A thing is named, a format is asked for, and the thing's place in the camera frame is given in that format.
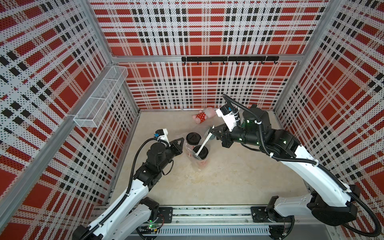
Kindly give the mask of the red milk tea cup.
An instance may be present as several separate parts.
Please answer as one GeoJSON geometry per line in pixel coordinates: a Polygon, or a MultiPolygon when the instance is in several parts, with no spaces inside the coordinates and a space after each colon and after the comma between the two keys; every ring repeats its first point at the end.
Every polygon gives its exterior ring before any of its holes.
{"type": "Polygon", "coordinates": [[[194,149],[193,149],[193,160],[195,161],[195,163],[196,163],[196,165],[197,165],[197,167],[199,169],[204,169],[207,166],[207,164],[208,164],[207,157],[208,157],[208,154],[209,154],[209,150],[205,146],[204,149],[202,150],[202,152],[198,156],[196,156],[196,152],[199,150],[200,146],[201,145],[198,145],[198,146],[194,147],[194,149]]]}
{"type": "Polygon", "coordinates": [[[202,139],[201,135],[196,132],[188,133],[186,136],[186,143],[185,143],[185,149],[188,157],[192,157],[193,149],[196,147],[200,140],[202,139]]]}

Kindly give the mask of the clear plastic carrier bag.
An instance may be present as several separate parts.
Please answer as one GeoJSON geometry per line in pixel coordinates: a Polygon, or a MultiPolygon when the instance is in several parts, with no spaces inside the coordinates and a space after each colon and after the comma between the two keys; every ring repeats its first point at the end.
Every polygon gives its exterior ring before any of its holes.
{"type": "Polygon", "coordinates": [[[205,170],[209,164],[211,142],[214,136],[210,126],[197,126],[186,135],[184,150],[195,171],[205,170]]]}

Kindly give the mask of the white straw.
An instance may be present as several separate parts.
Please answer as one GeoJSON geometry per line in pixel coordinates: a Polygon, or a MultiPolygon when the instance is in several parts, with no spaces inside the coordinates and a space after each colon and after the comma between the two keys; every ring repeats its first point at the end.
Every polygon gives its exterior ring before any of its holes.
{"type": "Polygon", "coordinates": [[[202,152],[202,150],[204,149],[204,147],[207,144],[207,142],[211,139],[212,135],[213,134],[211,132],[209,132],[209,134],[205,138],[203,144],[199,147],[199,150],[196,152],[196,156],[198,156],[202,152]]]}

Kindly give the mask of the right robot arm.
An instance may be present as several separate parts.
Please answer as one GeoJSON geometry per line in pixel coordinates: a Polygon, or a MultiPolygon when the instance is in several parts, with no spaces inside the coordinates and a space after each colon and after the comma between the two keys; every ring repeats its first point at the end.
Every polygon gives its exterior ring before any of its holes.
{"type": "Polygon", "coordinates": [[[357,207],[350,193],[359,194],[355,185],[338,185],[320,168],[318,160],[311,156],[300,141],[286,130],[275,130],[266,111],[252,105],[249,112],[233,112],[229,105],[216,110],[224,124],[213,127],[211,133],[230,148],[233,143],[257,146],[262,151],[259,126],[265,137],[268,155],[280,158],[281,162],[297,173],[310,187],[309,194],[283,198],[273,196],[266,207],[266,216],[278,222],[284,217],[312,215],[320,222],[330,226],[340,226],[356,220],[357,207]]]}

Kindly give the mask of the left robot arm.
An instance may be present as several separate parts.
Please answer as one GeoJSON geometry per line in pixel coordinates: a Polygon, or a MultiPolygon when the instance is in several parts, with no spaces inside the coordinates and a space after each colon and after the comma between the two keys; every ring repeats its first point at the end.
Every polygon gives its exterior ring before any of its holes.
{"type": "Polygon", "coordinates": [[[184,138],[170,143],[160,138],[153,141],[147,160],[138,170],[131,170],[127,189],[87,227],[77,227],[74,240],[124,240],[144,223],[160,222],[162,226],[168,222],[168,214],[162,214],[159,203],[147,194],[165,175],[164,168],[182,154],[184,138]]]}

